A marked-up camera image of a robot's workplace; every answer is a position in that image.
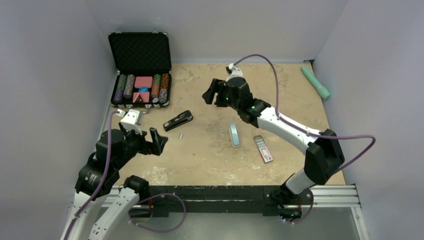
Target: table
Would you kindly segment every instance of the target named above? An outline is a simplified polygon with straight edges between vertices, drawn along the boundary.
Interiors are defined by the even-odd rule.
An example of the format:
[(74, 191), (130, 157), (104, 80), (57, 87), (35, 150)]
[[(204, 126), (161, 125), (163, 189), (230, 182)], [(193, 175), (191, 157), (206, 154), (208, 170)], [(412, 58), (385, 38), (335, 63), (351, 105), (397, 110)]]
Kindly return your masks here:
[[(254, 98), (276, 103), (276, 86), (268, 64), (239, 64)], [(280, 112), (308, 127), (325, 130), (328, 121), (316, 90), (304, 77), (301, 66), (312, 71), (309, 63), (276, 64), (280, 88)], [(157, 128), (169, 138), (161, 156), (138, 154), (120, 171), (117, 185), (131, 175), (150, 185), (280, 185), (304, 166), (305, 156), (276, 135), (244, 123), (230, 107), (205, 104), (202, 94), (213, 78), (225, 80), (225, 64), (173, 64), (172, 90), (168, 108), (153, 108), (143, 115), (141, 128)], [(165, 132), (163, 124), (179, 113), (190, 110), (193, 121)], [(121, 118), (114, 116), (112, 127), (119, 128)], [(231, 144), (229, 126), (235, 123), (240, 146)], [(262, 135), (274, 158), (264, 163), (253, 137)], [(327, 184), (345, 184), (341, 172)]]

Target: wiring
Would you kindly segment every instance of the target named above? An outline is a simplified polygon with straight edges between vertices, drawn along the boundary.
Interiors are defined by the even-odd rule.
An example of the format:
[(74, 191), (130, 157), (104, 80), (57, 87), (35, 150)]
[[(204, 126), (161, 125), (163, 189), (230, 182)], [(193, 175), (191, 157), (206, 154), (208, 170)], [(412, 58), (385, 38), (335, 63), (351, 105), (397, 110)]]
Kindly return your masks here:
[[(275, 100), (275, 115), (278, 116), (278, 118), (285, 124), (289, 125), (290, 127), (299, 130), (300, 132), (308, 135), (308, 136), (312, 136), (312, 137), (316, 137), (316, 138), (321, 138), (321, 139), (329, 139), (329, 140), (353, 140), (353, 139), (371, 139), (371, 143), (368, 144), (368, 146), (366, 146), (358, 155), (356, 155), (354, 158), (352, 158), (352, 160), (348, 161), (347, 163), (345, 163), (344, 165), (342, 165), (341, 167), (339, 167), (334, 174), (340, 172), (341, 170), (345, 169), (347, 166), (351, 165), (353, 162), (355, 162), (357, 159), (359, 159), (362, 155), (364, 155), (375, 143), (376, 143), (376, 137), (370, 134), (362, 134), (362, 135), (350, 135), (350, 136), (324, 136), (324, 135), (320, 135), (320, 134), (315, 134), (315, 133), (311, 133), (289, 121), (287, 121), (286, 119), (284, 119), (281, 116), (281, 113), (279, 111), (279, 103), (280, 103), (280, 89), (279, 89), (279, 81), (278, 81), (278, 75), (277, 75), (277, 71), (276, 68), (274, 67), (273, 63), (264, 55), (261, 54), (250, 54), (247, 55), (243, 58), (241, 58), (240, 60), (236, 61), (234, 63), (234, 66), (236, 66), (237, 64), (239, 64), (241, 61), (251, 58), (251, 57), (260, 57), (263, 58), (265, 61), (267, 61), (269, 63), (269, 65), (272, 68), (272, 72), (274, 73), (274, 77), (275, 77), (275, 88), (276, 88), (276, 100)], [(310, 204), (310, 208), (308, 209), (308, 211), (306, 212), (305, 215), (303, 215), (298, 221), (292, 222), (292, 224), (298, 224), (301, 221), (303, 221), (311, 212), (312, 210), (312, 206), (314, 204), (314, 195), (311, 191), (310, 188), (307, 189), (310, 192), (311, 195), (311, 204)]]
[(183, 200), (179, 196), (177, 196), (175, 194), (172, 194), (172, 193), (160, 193), (160, 194), (157, 194), (157, 195), (148, 197), (148, 198), (146, 198), (146, 199), (144, 199), (142, 201), (139, 201), (137, 204), (140, 205), (140, 204), (142, 204), (144, 202), (147, 202), (147, 201), (150, 201), (152, 199), (159, 198), (159, 197), (162, 197), (162, 196), (171, 196), (171, 197), (174, 197), (174, 198), (178, 199), (179, 202), (182, 205), (182, 210), (183, 210), (182, 219), (181, 219), (181, 221), (179, 221), (179, 223), (176, 226), (174, 226), (172, 228), (169, 228), (169, 229), (156, 229), (156, 228), (151, 228), (151, 227), (148, 227), (148, 226), (144, 226), (144, 225), (136, 222), (131, 217), (130, 212), (128, 212), (129, 222), (132, 223), (132, 224), (134, 224), (134, 225), (136, 225), (137, 227), (140, 227), (142, 229), (146, 229), (146, 230), (149, 230), (149, 231), (152, 231), (152, 232), (155, 232), (155, 233), (169, 233), (169, 232), (172, 232), (172, 231), (176, 230), (177, 228), (179, 228), (184, 223), (184, 221), (186, 220), (186, 217), (187, 217), (186, 205), (184, 204)]
[(69, 235), (71, 234), (72, 228), (75, 225), (75, 222), (80, 217), (80, 214), (84, 211), (84, 209), (87, 207), (87, 205), (96, 197), (96, 195), (99, 193), (100, 189), (102, 188), (103, 184), (105, 183), (106, 177), (108, 175), (109, 170), (109, 164), (111, 163), (111, 148), (112, 148), (112, 117), (114, 114), (118, 114), (118, 111), (113, 111), (110, 113), (109, 117), (109, 125), (107, 127), (107, 153), (106, 153), (106, 163), (104, 166), (103, 176), (101, 176), (100, 182), (98, 183), (96, 189), (92, 193), (92, 195), (87, 199), (87, 201), (84, 202), (84, 204), (75, 212), (74, 218), (69, 223), (69, 226), (67, 227), (64, 240), (68, 240)]

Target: black foam lining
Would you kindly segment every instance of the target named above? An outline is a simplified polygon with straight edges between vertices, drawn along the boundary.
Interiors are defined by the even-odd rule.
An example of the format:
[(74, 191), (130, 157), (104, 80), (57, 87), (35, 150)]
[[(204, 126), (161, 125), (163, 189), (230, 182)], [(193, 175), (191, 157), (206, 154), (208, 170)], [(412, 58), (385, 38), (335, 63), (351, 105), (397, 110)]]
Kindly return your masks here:
[(122, 74), (167, 73), (172, 67), (168, 36), (162, 32), (111, 33), (108, 39)]

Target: gray wall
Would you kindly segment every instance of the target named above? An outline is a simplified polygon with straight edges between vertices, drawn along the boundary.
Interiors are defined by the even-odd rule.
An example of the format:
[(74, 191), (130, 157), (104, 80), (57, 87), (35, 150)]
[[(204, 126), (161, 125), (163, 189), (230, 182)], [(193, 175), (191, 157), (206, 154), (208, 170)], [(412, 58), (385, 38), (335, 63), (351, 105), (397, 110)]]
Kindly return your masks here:
[(112, 69), (83, 1), (0, 1), (0, 239), (60, 236)]
[[(331, 127), (377, 137), (344, 171), (373, 240), (423, 239), (423, 43), (424, 1), (350, 0), (315, 61)], [(342, 147), (352, 158), (366, 144)]]
[(173, 62), (315, 59), (348, 0), (86, 0), (101, 32), (169, 33)]

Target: open black case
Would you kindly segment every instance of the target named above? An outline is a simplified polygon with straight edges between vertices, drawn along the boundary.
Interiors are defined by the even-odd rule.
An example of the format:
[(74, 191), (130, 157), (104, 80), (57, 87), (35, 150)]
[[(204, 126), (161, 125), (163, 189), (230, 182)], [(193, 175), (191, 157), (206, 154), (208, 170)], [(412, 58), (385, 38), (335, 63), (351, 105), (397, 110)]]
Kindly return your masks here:
[[(170, 104), (172, 76), (171, 53), (168, 34), (166, 32), (113, 32), (108, 36), (117, 76), (110, 105), (119, 108), (166, 108)], [(122, 98), (115, 101), (118, 80), (120, 75), (134, 75), (135, 77), (153, 77), (156, 74), (169, 74), (166, 102), (133, 102), (133, 98)], [(133, 86), (133, 93), (138, 89)]]

